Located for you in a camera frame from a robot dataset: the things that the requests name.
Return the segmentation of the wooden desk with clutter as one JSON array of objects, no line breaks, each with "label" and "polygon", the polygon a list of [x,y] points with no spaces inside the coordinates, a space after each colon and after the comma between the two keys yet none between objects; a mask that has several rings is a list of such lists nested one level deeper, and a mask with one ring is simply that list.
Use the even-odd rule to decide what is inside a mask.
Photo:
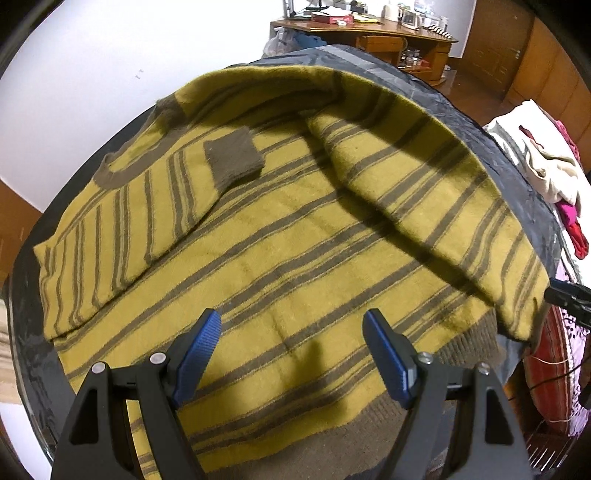
[{"label": "wooden desk with clutter", "polygon": [[273,29],[301,34],[301,47],[342,44],[369,53],[430,85],[443,82],[443,73],[456,40],[439,25],[425,27],[423,16],[411,7],[386,3],[382,14],[370,15],[353,1],[318,1],[297,12],[288,2],[284,18]]}]

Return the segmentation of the plastic bag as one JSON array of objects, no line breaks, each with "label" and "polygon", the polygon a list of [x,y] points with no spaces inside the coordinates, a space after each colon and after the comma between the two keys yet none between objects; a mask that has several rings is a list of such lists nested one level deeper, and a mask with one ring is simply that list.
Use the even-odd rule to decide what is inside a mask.
[{"label": "plastic bag", "polygon": [[263,47],[263,58],[284,55],[301,50],[297,42],[297,31],[290,28],[279,27],[274,30],[273,36]]}]

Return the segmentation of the pile of clothes on bed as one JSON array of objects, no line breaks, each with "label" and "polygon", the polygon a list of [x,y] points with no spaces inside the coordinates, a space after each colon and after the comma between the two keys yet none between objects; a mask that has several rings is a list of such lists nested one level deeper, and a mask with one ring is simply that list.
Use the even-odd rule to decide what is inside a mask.
[{"label": "pile of clothes on bed", "polygon": [[526,100],[485,125],[531,186],[555,206],[579,260],[590,254],[590,184],[563,125]]}]

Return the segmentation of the mustard striped knit sweater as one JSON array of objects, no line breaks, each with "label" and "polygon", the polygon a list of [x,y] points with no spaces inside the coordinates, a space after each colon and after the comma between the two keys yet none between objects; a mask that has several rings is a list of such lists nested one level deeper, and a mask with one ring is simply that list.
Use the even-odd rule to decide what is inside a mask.
[{"label": "mustard striped knit sweater", "polygon": [[362,336],[496,362],[532,342],[546,269],[475,149],[425,107],[324,66],[240,66],[155,105],[34,249],[44,335],[79,387],[207,308],[221,341],[179,413],[215,479],[341,479],[404,421]]}]

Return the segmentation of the wooden wardrobe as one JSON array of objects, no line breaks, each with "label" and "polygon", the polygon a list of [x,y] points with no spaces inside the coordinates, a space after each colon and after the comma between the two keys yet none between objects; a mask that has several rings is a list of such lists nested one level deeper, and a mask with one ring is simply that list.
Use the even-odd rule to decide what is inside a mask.
[{"label": "wooden wardrobe", "polygon": [[480,125],[533,100],[590,146],[590,87],[549,28],[521,1],[478,1],[461,60],[459,103]]}]

